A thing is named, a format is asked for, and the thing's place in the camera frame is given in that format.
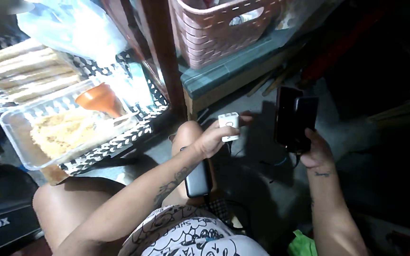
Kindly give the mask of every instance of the cartoon print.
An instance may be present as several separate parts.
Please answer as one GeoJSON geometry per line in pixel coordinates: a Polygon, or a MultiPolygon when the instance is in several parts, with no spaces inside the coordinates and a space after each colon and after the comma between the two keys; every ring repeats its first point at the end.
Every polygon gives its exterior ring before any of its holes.
{"type": "Polygon", "coordinates": [[[164,207],[146,218],[118,255],[240,256],[231,236],[231,230],[207,211],[191,206],[164,207]]]}

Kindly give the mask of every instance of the tattooed arm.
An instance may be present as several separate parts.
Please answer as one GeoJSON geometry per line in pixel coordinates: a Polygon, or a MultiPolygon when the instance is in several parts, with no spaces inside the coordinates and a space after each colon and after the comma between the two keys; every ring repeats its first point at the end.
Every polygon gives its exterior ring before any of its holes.
{"type": "Polygon", "coordinates": [[[305,134],[311,140],[311,151],[302,155],[301,161],[308,172],[317,254],[367,256],[365,243],[341,192],[327,142],[310,129],[305,134]]]}
{"type": "Polygon", "coordinates": [[[213,123],[192,145],[135,179],[94,211],[60,244],[55,255],[108,255],[107,244],[131,234],[200,161],[222,147],[222,137],[239,132],[213,123]]]}

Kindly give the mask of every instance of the blue cable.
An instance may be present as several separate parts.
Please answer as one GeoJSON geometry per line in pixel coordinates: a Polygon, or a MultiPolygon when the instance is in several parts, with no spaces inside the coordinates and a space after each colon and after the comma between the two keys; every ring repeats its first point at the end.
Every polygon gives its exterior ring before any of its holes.
{"type": "Polygon", "coordinates": [[[275,164],[274,166],[278,166],[278,165],[282,165],[288,158],[286,157],[284,160],[282,160],[281,162],[275,164]]]}

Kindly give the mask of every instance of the green plastic bag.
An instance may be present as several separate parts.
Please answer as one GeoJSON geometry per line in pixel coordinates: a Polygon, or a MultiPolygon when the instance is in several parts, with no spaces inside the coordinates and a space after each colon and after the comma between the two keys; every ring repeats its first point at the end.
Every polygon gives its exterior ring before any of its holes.
{"type": "Polygon", "coordinates": [[[317,256],[316,243],[313,239],[305,236],[300,230],[295,230],[293,233],[296,237],[288,247],[290,256],[317,256]]]}

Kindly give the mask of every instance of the black and white woven basket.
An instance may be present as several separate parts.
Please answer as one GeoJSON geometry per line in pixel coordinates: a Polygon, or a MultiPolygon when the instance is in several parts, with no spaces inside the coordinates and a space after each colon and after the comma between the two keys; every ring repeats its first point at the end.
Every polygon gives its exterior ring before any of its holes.
{"type": "MultiPolygon", "coordinates": [[[[20,43],[21,41],[24,41],[26,39],[28,39],[28,36],[26,35],[2,36],[0,37],[0,49],[14,45],[16,43],[20,43]]],[[[125,73],[128,76],[128,80],[132,78],[130,70],[128,69],[128,63],[133,62],[131,60],[131,54],[132,50],[127,50],[116,56],[116,61],[125,70],[125,73]]],[[[109,76],[112,74],[112,70],[115,70],[114,66],[99,67],[95,61],[87,60],[73,55],[69,55],[69,57],[71,58],[72,63],[78,69],[80,69],[85,78],[96,75],[109,76]]],[[[132,129],[124,132],[123,134],[120,134],[119,136],[102,144],[101,146],[94,148],[93,150],[83,154],[82,156],[70,162],[61,164],[59,166],[61,169],[72,176],[86,172],[86,169],[88,169],[96,162],[101,161],[106,157],[110,157],[110,155],[112,154],[122,152],[123,150],[132,147],[135,141],[140,141],[141,138],[146,139],[150,136],[150,134],[153,132],[150,122],[167,109],[168,102],[156,87],[156,85],[152,83],[150,77],[148,76],[148,72],[145,70],[144,73],[145,79],[147,80],[147,84],[149,86],[149,90],[153,96],[154,105],[147,108],[140,108],[140,106],[137,105],[135,107],[137,109],[131,109],[134,110],[134,112],[139,113],[138,115],[136,115],[139,123],[132,129]]],[[[2,104],[1,97],[7,98],[3,95],[2,91],[0,91],[0,113],[3,113],[9,108],[16,106],[15,103],[9,101],[4,101],[4,103],[2,104]]]]}

